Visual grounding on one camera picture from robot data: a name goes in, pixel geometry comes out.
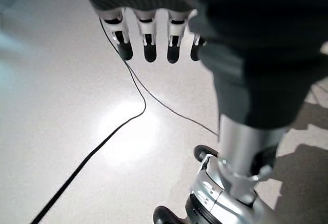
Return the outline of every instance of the floor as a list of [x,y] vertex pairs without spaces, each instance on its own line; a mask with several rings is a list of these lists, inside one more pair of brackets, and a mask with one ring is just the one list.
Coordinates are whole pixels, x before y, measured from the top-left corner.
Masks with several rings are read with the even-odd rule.
[[[157,18],[158,58],[148,64],[127,11],[131,67],[165,104],[218,132],[211,74],[189,57],[192,34],[186,32],[172,65],[165,11]],[[11,0],[0,7],[0,20],[0,223],[29,223],[80,161],[143,103],[88,0]],[[42,223],[152,223],[158,205],[185,216],[199,166],[193,148],[215,148],[217,136],[142,93],[144,115],[89,161]],[[272,179],[257,190],[287,223],[324,223],[327,167],[325,79],[313,85],[279,148]]]

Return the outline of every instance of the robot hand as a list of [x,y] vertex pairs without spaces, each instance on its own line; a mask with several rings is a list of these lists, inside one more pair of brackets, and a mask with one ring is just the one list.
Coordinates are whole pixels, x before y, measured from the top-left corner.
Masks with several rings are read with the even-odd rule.
[[[123,60],[130,60],[133,55],[129,39],[129,30],[124,16],[124,8],[133,9],[138,22],[139,32],[143,43],[145,59],[155,61],[156,54],[156,11],[159,8],[168,10],[168,53],[170,63],[179,59],[179,50],[183,33],[187,25],[188,16],[192,11],[183,0],[90,0],[95,11],[110,31],[116,49]],[[191,58],[199,60],[198,49],[204,44],[204,39],[195,34],[191,49]]]

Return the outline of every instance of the power cord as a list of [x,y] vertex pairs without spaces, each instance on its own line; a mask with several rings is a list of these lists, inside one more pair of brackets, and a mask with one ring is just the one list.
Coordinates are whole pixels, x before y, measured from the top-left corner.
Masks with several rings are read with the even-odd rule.
[[102,141],[100,143],[100,145],[98,145],[93,151],[91,151],[89,153],[89,155],[87,155],[87,157],[78,165],[78,167],[75,169],[75,171],[72,173],[72,175],[66,180],[66,182],[62,185],[62,187],[56,192],[56,194],[49,200],[49,202],[44,206],[44,208],[40,211],[40,213],[33,219],[33,221],[31,222],[31,224],[38,224],[42,218],[48,213],[48,211],[50,210],[50,208],[56,203],[56,201],[60,198],[60,196],[63,194],[63,192],[66,190],[66,188],[70,185],[70,183],[73,181],[73,179],[78,175],[78,173],[81,171],[81,169],[87,164],[87,162],[92,158],[92,156],[94,154],[96,154],[108,141],[109,139],[120,129],[122,128],[124,125],[126,125],[127,123],[129,123],[130,121],[134,120],[135,118],[138,118],[139,116],[141,116],[146,108],[147,108],[147,103],[145,100],[145,97],[143,96],[143,94],[141,93],[137,83],[134,80],[134,77],[132,75],[131,70],[129,69],[129,66],[127,65],[127,63],[123,60],[123,62],[125,63],[125,65],[127,66],[128,71],[130,72],[131,78],[133,80],[133,83],[135,85],[135,87],[137,88],[143,103],[144,103],[144,108],[141,111],[141,113],[139,113],[136,116],[131,117],[130,119],[128,119],[126,122],[124,122],[123,124],[121,124],[120,126],[118,126],[107,138],[104,139],[104,141]]
[[[118,54],[117,49],[114,47],[113,43],[110,41],[107,32],[105,31],[103,22],[101,21],[101,19],[99,18],[99,22],[101,25],[101,28],[106,36],[106,38],[108,39],[109,43],[113,46],[113,48],[115,49],[115,51]],[[137,79],[137,81],[141,84],[141,86],[148,92],[148,94],[155,99],[159,104],[161,104],[162,106],[164,106],[165,108],[167,108],[168,110],[170,110],[172,113],[187,119],[203,128],[205,128],[206,130],[208,130],[209,132],[213,133],[214,135],[218,136],[218,134],[216,134],[214,131],[212,131],[211,129],[209,129],[208,127],[206,127],[205,125],[191,119],[188,118],[186,116],[183,116],[181,114],[179,114],[178,112],[174,111],[173,109],[171,109],[169,106],[165,105],[162,101],[160,101],[157,97],[155,97],[145,86],[144,84],[140,81],[140,79],[137,77],[137,75],[135,74],[135,72],[133,71],[133,69],[130,67],[130,65],[128,65],[126,63],[126,61],[122,60],[123,63],[125,64],[125,66],[127,67],[132,81],[136,87],[136,89],[138,90],[143,103],[144,103],[144,108],[143,110],[136,116],[131,117],[130,119],[128,119],[126,122],[124,122],[123,124],[121,124],[120,126],[118,126],[107,138],[104,139],[104,141],[102,141],[95,149],[93,149],[86,157],[85,159],[78,165],[78,167],[74,170],[74,172],[71,174],[71,176],[66,180],[66,182],[61,186],[61,188],[55,193],[55,195],[53,195],[53,197],[48,201],[48,203],[43,207],[43,209],[38,213],[38,215],[32,220],[31,224],[38,224],[42,218],[48,213],[48,211],[51,209],[51,207],[57,202],[57,200],[60,198],[60,196],[64,193],[64,191],[66,190],[66,188],[72,183],[72,181],[74,180],[74,178],[79,174],[79,172],[81,171],[81,169],[87,164],[87,162],[94,156],[94,154],[96,154],[109,140],[110,138],[120,129],[122,128],[124,125],[126,125],[127,123],[129,123],[130,121],[134,120],[135,118],[140,117],[146,110],[147,108],[147,103],[145,100],[145,97],[143,96],[143,94],[141,93],[137,83],[135,82],[135,79],[133,76],[135,76],[135,78]]]

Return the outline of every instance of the robotic finger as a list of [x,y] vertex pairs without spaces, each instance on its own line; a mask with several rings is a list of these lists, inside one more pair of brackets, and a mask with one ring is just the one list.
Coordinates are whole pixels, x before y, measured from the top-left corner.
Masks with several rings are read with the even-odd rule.
[[[143,51],[146,61],[152,63],[157,58],[156,53],[156,11],[133,10],[139,27]],[[180,45],[191,11],[178,12],[168,10],[168,52],[167,59],[174,64],[179,59]],[[124,16],[124,9],[116,8],[108,11],[98,11],[98,15],[105,21],[105,27],[112,35],[115,47],[123,60],[130,60],[133,51],[129,39],[129,30]],[[204,39],[199,34],[195,35],[191,48],[191,58],[199,60],[197,52],[204,44]]]
[[130,60],[133,56],[129,38],[129,30],[122,9],[102,11],[98,13],[105,21],[105,28],[111,32],[119,56],[123,60]]

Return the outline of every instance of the caster wheel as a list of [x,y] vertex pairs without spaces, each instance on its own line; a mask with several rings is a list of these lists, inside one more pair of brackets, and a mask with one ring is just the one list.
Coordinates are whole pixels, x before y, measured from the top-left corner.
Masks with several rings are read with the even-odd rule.
[[202,162],[207,154],[217,157],[218,153],[216,150],[213,150],[211,147],[198,145],[194,149],[194,157],[197,161]]
[[184,219],[177,217],[171,210],[158,206],[153,214],[154,224],[187,224]]
[[155,45],[144,46],[143,52],[145,54],[145,59],[147,60],[147,62],[152,63],[153,61],[155,61],[157,57]]
[[171,64],[174,64],[178,61],[180,54],[180,47],[177,46],[168,46],[168,61]]

